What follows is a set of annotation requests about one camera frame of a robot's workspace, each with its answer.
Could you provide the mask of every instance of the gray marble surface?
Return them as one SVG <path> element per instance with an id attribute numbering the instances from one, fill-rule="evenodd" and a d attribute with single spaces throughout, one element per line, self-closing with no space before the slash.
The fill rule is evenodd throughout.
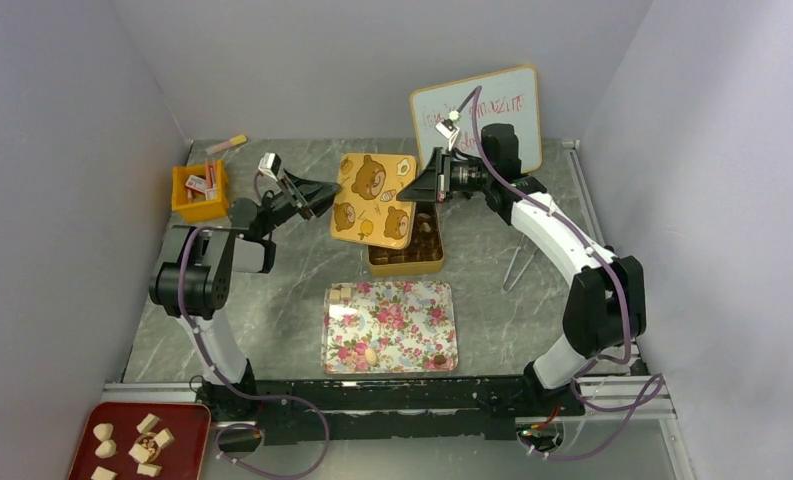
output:
<path id="1" fill-rule="evenodd" d="M 212 143 L 196 142 L 189 163 L 203 162 L 204 148 Z M 328 181 L 337 178 L 344 153 L 417 155 L 413 138 L 252 141 L 219 155 L 225 159 L 231 178 L 232 200 L 254 197 L 252 176 L 267 151 L 278 153 L 295 175 Z M 563 211 L 586 229 L 581 191 L 561 142 L 545 140 L 543 158 L 543 166 L 534 175 Z M 452 286 L 460 363 L 454 371 L 437 375 L 520 373 L 561 333 L 568 291 L 564 279 L 538 252 L 519 284 L 503 295 L 502 278 L 520 233 L 491 212 L 480 195 L 439 208 L 443 270 L 411 277 L 441 280 Z M 225 308 L 257 378 L 327 378 L 320 355 L 325 291 L 332 283 L 376 280 L 369 273 L 366 247 L 331 238 L 330 218 L 329 214 L 309 222 L 293 218 L 275 231 L 278 251 L 270 274 L 232 275 Z M 168 226 L 182 223 L 179 215 L 172 214 Z M 227 226 L 228 220 L 209 223 Z M 147 299 L 124 381 L 181 381 L 199 370 L 198 358 L 184 331 Z"/>

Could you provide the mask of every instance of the white wall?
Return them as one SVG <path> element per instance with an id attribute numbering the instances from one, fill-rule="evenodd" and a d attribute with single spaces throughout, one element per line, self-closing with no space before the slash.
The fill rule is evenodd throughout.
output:
<path id="1" fill-rule="evenodd" d="M 414 135 L 418 88 L 521 63 L 580 138 L 652 0 L 113 0 L 188 137 Z"/>
<path id="2" fill-rule="evenodd" d="M 0 478 L 66 476 L 184 154 L 108 1 L 0 0 Z"/>
<path id="3" fill-rule="evenodd" d="M 793 478 L 793 1 L 657 0 L 583 137 L 700 478 Z"/>

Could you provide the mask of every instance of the floral placemat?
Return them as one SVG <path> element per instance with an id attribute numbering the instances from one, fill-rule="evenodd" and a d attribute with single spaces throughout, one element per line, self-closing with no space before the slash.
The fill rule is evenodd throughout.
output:
<path id="1" fill-rule="evenodd" d="M 344 287 L 349 298 L 331 295 Z M 458 364 L 447 283 L 339 283 L 326 291 L 325 306 L 326 373 L 448 371 Z"/>

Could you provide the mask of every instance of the bear-patterned lid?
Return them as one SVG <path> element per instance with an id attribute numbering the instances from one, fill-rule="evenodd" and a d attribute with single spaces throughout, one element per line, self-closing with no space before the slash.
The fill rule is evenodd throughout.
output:
<path id="1" fill-rule="evenodd" d="M 337 172 L 342 188 L 331 209 L 331 236 L 383 248 L 407 247 L 416 205 L 396 200 L 396 194 L 416 176 L 417 159 L 410 155 L 343 155 Z"/>

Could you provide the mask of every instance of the yellow box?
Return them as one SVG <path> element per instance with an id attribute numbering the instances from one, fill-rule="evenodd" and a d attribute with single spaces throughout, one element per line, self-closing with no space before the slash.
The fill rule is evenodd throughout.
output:
<path id="1" fill-rule="evenodd" d="M 431 231 L 422 231 L 423 223 L 428 224 Z M 402 250 L 367 247 L 367 262 L 374 277 L 425 275 L 443 269 L 443 235 L 434 204 L 417 204 L 412 230 L 411 243 Z"/>
<path id="2" fill-rule="evenodd" d="M 194 200 L 187 202 L 187 188 L 184 184 L 190 175 L 205 176 L 205 165 L 174 167 L 172 169 L 172 211 L 178 212 L 190 223 L 204 222 L 228 215 L 228 175 L 222 160 L 216 161 L 216 190 L 213 200 Z"/>

